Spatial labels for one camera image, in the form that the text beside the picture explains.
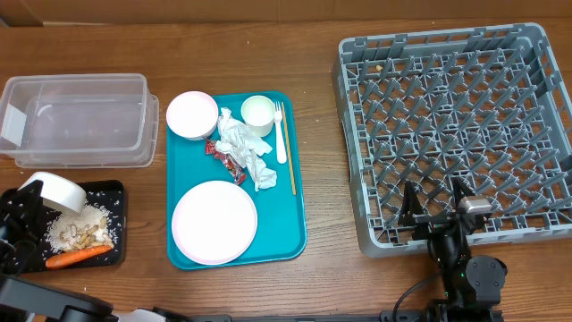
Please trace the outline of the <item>white napkin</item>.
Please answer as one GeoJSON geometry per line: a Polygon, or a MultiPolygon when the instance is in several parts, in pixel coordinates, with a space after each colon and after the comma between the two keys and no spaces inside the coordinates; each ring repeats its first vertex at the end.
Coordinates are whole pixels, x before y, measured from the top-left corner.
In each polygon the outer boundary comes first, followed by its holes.
{"type": "Polygon", "coordinates": [[[252,132],[249,127],[231,116],[231,110],[221,108],[217,124],[220,139],[215,149],[229,155],[238,165],[248,169],[255,191],[270,189],[277,183],[277,173],[268,168],[261,158],[269,154],[272,147],[252,132]]]}

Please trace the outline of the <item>orange carrot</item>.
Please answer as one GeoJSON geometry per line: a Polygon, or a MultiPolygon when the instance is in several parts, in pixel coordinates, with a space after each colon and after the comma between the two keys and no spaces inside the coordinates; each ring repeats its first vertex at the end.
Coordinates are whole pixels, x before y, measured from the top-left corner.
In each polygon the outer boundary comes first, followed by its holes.
{"type": "Polygon", "coordinates": [[[82,250],[75,250],[72,252],[55,255],[46,261],[46,268],[47,269],[65,268],[77,264],[83,260],[93,258],[103,253],[106,253],[111,249],[112,249],[111,246],[102,245],[102,246],[89,247],[82,250]]]}

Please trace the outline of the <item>white plastic fork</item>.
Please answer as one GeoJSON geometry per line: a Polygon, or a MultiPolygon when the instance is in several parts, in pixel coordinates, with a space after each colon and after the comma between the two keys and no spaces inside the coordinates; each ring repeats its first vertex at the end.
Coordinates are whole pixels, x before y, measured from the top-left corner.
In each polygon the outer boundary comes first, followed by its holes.
{"type": "Polygon", "coordinates": [[[287,162],[286,148],[282,133],[282,105],[280,102],[274,102],[274,127],[276,132],[276,156],[279,164],[287,162]]]}

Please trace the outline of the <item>teal plastic tray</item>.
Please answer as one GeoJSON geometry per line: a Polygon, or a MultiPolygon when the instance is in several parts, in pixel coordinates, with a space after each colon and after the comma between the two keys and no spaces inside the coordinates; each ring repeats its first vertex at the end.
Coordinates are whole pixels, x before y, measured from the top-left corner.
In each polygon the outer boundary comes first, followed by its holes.
{"type": "MultiPolygon", "coordinates": [[[[279,164],[276,153],[262,156],[268,168],[277,173],[274,187],[255,191],[248,178],[241,188],[253,199],[257,208],[257,233],[249,248],[227,265],[241,266],[289,260],[299,256],[307,245],[307,225],[302,189],[295,119],[292,103],[280,91],[262,91],[262,96],[283,104],[288,127],[291,162],[279,164]]],[[[171,130],[166,131],[166,253],[171,263],[181,270],[206,269],[179,251],[172,236],[172,214],[180,198],[194,186],[207,181],[233,182],[223,164],[205,154],[203,140],[187,140],[171,130]]]]}

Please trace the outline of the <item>pink bowl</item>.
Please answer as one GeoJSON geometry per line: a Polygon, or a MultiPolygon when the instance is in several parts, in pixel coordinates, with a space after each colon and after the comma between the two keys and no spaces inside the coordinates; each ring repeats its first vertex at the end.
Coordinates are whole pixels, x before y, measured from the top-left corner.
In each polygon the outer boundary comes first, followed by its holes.
{"type": "Polygon", "coordinates": [[[201,91],[188,91],[174,98],[166,110],[166,122],[176,135],[187,140],[202,140],[215,130],[219,107],[201,91]]]}

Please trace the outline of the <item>clear plastic bin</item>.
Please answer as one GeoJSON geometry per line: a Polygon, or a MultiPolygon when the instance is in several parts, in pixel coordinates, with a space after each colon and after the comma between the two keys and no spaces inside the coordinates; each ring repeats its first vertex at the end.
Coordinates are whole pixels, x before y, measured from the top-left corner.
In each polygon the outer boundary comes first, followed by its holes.
{"type": "Polygon", "coordinates": [[[146,167],[159,112],[139,73],[12,77],[1,96],[1,152],[21,168],[146,167]]]}

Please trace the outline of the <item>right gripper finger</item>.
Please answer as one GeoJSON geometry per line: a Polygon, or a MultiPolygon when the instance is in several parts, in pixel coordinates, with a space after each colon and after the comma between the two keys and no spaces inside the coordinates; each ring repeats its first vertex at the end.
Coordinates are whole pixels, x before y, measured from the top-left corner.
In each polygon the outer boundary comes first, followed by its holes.
{"type": "Polygon", "coordinates": [[[467,210],[463,198],[467,196],[468,187],[464,184],[463,180],[458,177],[452,178],[451,183],[453,189],[455,211],[460,214],[465,214],[467,210]]]}
{"type": "Polygon", "coordinates": [[[399,215],[399,225],[415,225],[416,216],[423,216],[424,214],[425,212],[416,195],[414,184],[411,181],[406,181],[399,215]]]}

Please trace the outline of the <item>red snack wrapper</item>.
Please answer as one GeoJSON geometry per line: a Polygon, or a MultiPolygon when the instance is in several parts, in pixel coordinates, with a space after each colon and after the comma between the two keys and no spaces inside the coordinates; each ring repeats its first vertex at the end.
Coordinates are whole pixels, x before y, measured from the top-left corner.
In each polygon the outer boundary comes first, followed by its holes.
{"type": "Polygon", "coordinates": [[[216,140],[206,141],[206,154],[212,155],[214,159],[220,160],[225,168],[232,175],[234,183],[241,185],[247,179],[247,175],[243,172],[242,167],[228,154],[218,151],[215,148],[216,140]]]}

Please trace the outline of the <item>white bowl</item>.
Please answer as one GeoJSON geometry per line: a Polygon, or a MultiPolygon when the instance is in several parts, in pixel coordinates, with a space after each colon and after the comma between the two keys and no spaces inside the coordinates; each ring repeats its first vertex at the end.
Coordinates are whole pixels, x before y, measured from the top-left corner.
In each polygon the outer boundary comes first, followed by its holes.
{"type": "Polygon", "coordinates": [[[34,181],[43,183],[40,197],[43,205],[62,213],[79,215],[84,208],[87,194],[75,182],[48,172],[35,172],[19,191],[34,181]]]}

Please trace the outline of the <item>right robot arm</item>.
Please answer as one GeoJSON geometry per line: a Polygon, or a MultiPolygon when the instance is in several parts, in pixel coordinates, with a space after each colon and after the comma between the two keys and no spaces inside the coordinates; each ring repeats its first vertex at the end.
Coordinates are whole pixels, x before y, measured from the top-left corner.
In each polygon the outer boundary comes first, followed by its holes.
{"type": "Polygon", "coordinates": [[[492,215],[492,204],[476,195],[462,180],[452,180],[454,209],[426,216],[412,182],[407,182],[399,224],[414,228],[412,237],[425,240],[430,258],[439,270],[410,287],[396,301],[393,321],[502,321],[494,306],[501,302],[501,289],[508,268],[490,256],[473,256],[468,235],[482,228],[492,215]],[[445,297],[429,301],[420,311],[401,310],[400,304],[414,291],[440,278],[445,297]]]}

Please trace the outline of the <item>grey dishwasher rack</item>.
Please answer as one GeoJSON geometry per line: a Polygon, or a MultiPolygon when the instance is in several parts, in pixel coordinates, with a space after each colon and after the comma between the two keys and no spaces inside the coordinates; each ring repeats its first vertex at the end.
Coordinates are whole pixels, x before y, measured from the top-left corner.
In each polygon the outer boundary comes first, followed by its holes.
{"type": "Polygon", "coordinates": [[[474,244],[571,234],[571,100],[535,23],[343,39],[332,71],[362,253],[419,253],[399,222],[411,182],[427,215],[463,181],[492,204],[474,244]]]}

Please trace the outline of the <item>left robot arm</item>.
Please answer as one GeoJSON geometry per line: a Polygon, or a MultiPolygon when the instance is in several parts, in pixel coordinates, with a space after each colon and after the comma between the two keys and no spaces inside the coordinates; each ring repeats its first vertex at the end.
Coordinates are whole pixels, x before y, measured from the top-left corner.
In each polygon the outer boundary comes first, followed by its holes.
{"type": "Polygon", "coordinates": [[[38,219],[45,184],[35,180],[1,198],[1,319],[26,321],[35,315],[47,321],[119,322],[188,321],[168,310],[136,309],[115,313],[114,306],[85,294],[49,288],[19,278],[39,244],[38,219]]]}

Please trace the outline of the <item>black plastic tray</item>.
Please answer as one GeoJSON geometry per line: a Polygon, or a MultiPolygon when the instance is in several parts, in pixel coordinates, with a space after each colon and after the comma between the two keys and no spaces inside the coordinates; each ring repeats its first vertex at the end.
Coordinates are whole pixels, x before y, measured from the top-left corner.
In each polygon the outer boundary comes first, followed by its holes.
{"type": "MultiPolygon", "coordinates": [[[[124,228],[126,226],[127,214],[127,192],[124,190],[122,183],[116,180],[109,180],[99,182],[81,182],[79,186],[87,194],[84,206],[86,204],[94,207],[104,206],[111,212],[112,224],[117,228],[116,232],[119,239],[110,251],[65,267],[65,269],[111,266],[122,262],[124,259],[123,252],[125,250],[126,241],[126,232],[124,231],[124,228]]],[[[47,231],[47,223],[55,219],[55,217],[61,213],[62,212],[51,209],[47,206],[43,207],[42,214],[39,218],[41,240],[33,258],[27,262],[25,268],[21,271],[22,273],[53,270],[46,268],[46,261],[55,255],[67,253],[63,251],[58,253],[52,252],[49,243],[44,239],[44,235],[47,231]]]]}

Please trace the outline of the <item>white paper cup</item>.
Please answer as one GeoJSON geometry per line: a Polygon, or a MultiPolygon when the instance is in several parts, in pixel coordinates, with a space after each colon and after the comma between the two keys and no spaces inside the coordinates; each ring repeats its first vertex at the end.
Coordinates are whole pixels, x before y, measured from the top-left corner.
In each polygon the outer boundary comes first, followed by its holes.
{"type": "Polygon", "coordinates": [[[244,123],[259,137],[268,135],[273,128],[273,101],[262,95],[248,97],[241,106],[244,123]]]}

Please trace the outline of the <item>rice and peanut scraps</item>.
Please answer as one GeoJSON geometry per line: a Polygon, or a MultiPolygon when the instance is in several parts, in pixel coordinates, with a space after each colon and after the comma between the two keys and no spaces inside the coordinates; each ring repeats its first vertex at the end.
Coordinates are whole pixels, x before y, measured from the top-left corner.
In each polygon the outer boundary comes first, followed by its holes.
{"type": "Polygon", "coordinates": [[[97,246],[113,248],[119,239],[116,230],[109,210],[86,204],[78,215],[61,213],[48,222],[44,239],[54,253],[97,246]]]}

